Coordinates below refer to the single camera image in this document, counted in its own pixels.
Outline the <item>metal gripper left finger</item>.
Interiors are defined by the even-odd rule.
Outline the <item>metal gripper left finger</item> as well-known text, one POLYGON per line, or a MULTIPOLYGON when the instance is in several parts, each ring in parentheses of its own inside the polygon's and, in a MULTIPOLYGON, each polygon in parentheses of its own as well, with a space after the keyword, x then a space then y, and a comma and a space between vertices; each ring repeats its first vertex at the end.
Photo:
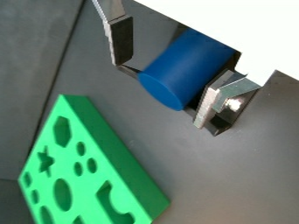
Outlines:
POLYGON ((91 0, 100 15, 108 39, 112 64, 123 65, 134 56, 134 18, 122 0, 91 0))

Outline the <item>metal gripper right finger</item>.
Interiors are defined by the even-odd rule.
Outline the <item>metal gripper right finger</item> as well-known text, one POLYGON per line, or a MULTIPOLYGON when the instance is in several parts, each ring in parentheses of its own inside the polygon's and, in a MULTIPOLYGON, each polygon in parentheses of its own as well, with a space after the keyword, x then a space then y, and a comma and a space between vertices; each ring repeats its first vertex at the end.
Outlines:
POLYGON ((226 69, 204 88, 194 117, 195 127, 227 130, 259 89, 246 75, 226 69))

